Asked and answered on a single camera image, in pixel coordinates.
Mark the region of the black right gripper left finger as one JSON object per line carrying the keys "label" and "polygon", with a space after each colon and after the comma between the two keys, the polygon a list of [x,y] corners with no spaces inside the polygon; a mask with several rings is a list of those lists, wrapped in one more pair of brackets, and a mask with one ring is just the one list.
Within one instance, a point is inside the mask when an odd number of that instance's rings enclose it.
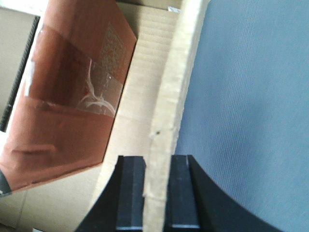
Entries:
{"label": "black right gripper left finger", "polygon": [[108,184],[76,231],[143,231],[144,174],[142,156],[119,156]]}

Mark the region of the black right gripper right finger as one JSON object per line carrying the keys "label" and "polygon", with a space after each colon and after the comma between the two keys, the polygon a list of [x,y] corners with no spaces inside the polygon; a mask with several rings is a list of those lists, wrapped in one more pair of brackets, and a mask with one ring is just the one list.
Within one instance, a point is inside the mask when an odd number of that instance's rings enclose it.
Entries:
{"label": "black right gripper right finger", "polygon": [[168,232],[277,232],[225,194],[192,155],[173,155],[166,205]]}

